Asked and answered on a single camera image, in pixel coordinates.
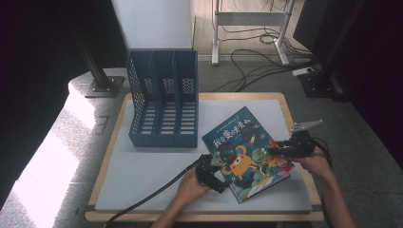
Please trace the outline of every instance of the children's picture book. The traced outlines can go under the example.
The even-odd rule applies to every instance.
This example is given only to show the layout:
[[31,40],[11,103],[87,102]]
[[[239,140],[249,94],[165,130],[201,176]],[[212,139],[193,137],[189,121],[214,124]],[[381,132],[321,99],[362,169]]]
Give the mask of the children's picture book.
[[239,203],[290,177],[294,167],[282,156],[270,155],[268,148],[278,145],[246,106],[202,139],[225,163],[221,172]]

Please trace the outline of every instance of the plastic file organizer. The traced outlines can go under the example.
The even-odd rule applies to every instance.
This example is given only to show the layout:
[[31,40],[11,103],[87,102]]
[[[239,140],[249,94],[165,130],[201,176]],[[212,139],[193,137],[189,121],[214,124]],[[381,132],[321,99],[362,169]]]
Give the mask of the plastic file organizer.
[[197,147],[198,59],[194,50],[138,50],[127,59],[134,104],[129,137],[140,147]]

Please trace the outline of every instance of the wooden frame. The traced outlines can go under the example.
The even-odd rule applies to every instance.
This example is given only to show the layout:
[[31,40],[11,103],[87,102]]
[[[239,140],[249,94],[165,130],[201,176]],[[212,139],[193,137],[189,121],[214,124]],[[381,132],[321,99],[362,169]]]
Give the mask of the wooden frame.
[[[86,210],[86,219],[90,221],[107,221],[113,217],[117,212],[100,212],[94,209],[95,204],[98,201],[101,187],[104,183],[106,171],[109,165],[110,157],[112,155],[113,148],[115,146],[116,139],[118,137],[119,129],[122,124],[122,120],[125,114],[125,104],[127,101],[131,101],[131,94],[125,96],[124,103],[121,108],[118,120],[115,124],[111,139],[109,141],[108,148],[106,150],[105,158],[101,166],[100,173],[95,182],[94,189],[88,202]],[[288,109],[288,105],[285,101],[284,95],[281,93],[200,93],[200,100],[278,100],[282,113],[284,115],[285,122],[288,129],[291,129],[293,119]],[[302,175],[305,181],[306,188],[308,190],[310,201],[314,207],[314,211],[309,214],[251,214],[251,213],[181,213],[177,221],[318,221],[324,220],[322,211],[315,211],[316,208],[321,210],[321,201],[317,193],[312,175],[306,171],[302,171]],[[117,219],[117,221],[155,221],[160,212],[156,213],[139,213],[133,212],[125,214]]]

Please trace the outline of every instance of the power strip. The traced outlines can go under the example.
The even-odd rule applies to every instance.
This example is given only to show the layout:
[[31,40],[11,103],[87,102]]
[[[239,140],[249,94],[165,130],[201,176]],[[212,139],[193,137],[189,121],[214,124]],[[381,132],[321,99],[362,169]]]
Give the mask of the power strip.
[[310,67],[296,69],[296,70],[293,70],[293,76],[297,77],[299,75],[312,73],[312,72],[314,72],[314,70],[312,68],[310,68]]

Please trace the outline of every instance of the human arm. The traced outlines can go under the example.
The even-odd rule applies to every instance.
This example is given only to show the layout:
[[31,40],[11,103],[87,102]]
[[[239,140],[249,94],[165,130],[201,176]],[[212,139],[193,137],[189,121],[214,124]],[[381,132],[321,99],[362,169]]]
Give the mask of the human arm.
[[292,161],[300,162],[304,169],[319,179],[323,189],[324,204],[333,226],[335,228],[356,227],[338,186],[335,173],[330,168],[323,151],[316,147],[310,157],[292,158]]
[[202,197],[208,190],[210,187],[199,184],[195,168],[190,169],[183,176],[175,197],[169,202],[151,228],[171,227],[181,210],[187,204]]

